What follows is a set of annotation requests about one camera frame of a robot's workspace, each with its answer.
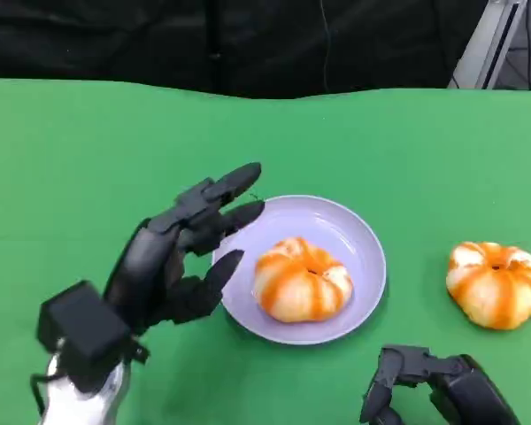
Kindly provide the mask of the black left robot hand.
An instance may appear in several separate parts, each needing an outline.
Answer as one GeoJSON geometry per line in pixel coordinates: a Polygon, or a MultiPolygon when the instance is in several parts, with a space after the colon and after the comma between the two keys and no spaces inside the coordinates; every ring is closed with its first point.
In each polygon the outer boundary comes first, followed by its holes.
{"type": "Polygon", "coordinates": [[[206,178],[178,195],[171,208],[140,222],[120,254],[104,290],[104,300],[141,335],[161,321],[179,325],[210,315],[244,252],[232,250],[204,277],[185,274],[183,260],[219,248],[221,241],[247,227],[265,209],[262,200],[221,208],[247,191],[261,175],[251,162],[218,180],[206,178]]]}

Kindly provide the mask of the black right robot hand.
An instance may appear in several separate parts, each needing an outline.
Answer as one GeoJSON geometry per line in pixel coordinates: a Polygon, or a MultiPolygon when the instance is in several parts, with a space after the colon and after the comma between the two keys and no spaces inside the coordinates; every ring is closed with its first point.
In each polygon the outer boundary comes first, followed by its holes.
{"type": "Polygon", "coordinates": [[[361,423],[402,424],[391,407],[396,386],[426,383],[431,403],[449,424],[518,424],[519,419],[480,364],[468,354],[439,358],[426,347],[388,344],[364,395],[361,423]]]}

